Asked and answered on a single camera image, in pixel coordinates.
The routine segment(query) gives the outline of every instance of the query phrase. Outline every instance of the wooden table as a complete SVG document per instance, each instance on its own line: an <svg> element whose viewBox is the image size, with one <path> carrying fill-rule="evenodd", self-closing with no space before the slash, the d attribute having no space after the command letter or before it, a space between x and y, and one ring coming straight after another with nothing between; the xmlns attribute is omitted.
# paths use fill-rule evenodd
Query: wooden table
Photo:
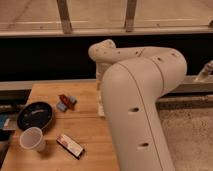
<svg viewBox="0 0 213 171"><path fill-rule="evenodd" d="M78 103L75 111L65 113L56 108L58 95L73 95ZM24 150L18 140L21 130L14 133L2 166L2 171L118 171L116 156L109 130L104 118L97 114L95 82L35 84L28 104L36 101L49 103L54 119L44 130L47 141L43 153ZM56 143L60 133L65 133L81 144L86 152L80 160L75 159Z"/></svg>

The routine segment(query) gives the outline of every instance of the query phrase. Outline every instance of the screw hole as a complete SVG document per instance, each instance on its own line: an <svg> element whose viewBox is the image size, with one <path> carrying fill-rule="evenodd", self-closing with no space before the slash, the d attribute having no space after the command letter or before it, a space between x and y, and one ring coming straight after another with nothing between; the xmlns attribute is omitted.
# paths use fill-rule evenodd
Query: screw hole
<svg viewBox="0 0 213 171"><path fill-rule="evenodd" d="M129 109L129 112L138 112L138 111L139 111L138 107L134 107L134 108Z"/></svg>
<svg viewBox="0 0 213 171"><path fill-rule="evenodd" d="M142 149L144 149L144 148L146 148L146 147L148 147L149 146L149 143L142 143L142 144L139 144L138 145L138 150L142 150Z"/></svg>
<svg viewBox="0 0 213 171"><path fill-rule="evenodd" d="M161 61L161 62L163 61L161 58L157 58L157 60L159 60L159 61Z"/></svg>
<svg viewBox="0 0 213 171"><path fill-rule="evenodd" d="M172 53L172 56L177 57L175 53Z"/></svg>

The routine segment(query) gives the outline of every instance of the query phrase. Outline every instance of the gray floor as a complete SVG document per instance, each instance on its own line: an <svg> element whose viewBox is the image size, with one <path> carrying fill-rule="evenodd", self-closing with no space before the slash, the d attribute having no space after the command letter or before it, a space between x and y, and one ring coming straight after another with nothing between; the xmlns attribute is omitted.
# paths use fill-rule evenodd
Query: gray floor
<svg viewBox="0 0 213 171"><path fill-rule="evenodd" d="M176 98L158 105L177 171L213 170L213 101Z"/></svg>

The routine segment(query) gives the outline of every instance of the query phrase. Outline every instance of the glass panel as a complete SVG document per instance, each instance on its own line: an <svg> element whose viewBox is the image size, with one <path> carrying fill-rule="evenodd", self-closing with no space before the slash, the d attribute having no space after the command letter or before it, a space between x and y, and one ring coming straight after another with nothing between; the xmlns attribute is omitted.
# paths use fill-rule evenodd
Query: glass panel
<svg viewBox="0 0 213 171"><path fill-rule="evenodd" d="M127 0L68 0L73 28L123 28Z"/></svg>
<svg viewBox="0 0 213 171"><path fill-rule="evenodd" d="M0 30L61 30L56 0L1 0Z"/></svg>
<svg viewBox="0 0 213 171"><path fill-rule="evenodd" d="M138 0L134 26L206 26L212 18L212 0Z"/></svg>

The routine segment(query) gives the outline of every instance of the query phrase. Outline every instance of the floor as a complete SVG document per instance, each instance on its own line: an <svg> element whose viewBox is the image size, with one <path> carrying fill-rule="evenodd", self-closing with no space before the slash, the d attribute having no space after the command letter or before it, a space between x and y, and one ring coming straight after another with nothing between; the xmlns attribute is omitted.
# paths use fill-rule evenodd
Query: floor
<svg viewBox="0 0 213 171"><path fill-rule="evenodd" d="M74 28L122 28L127 0L67 0ZM212 0L138 0L135 27L200 26L213 18ZM0 30L57 30L56 1L0 0Z"/></svg>
<svg viewBox="0 0 213 171"><path fill-rule="evenodd" d="M167 100L158 109L176 171L212 171L213 101L203 96Z"/></svg>

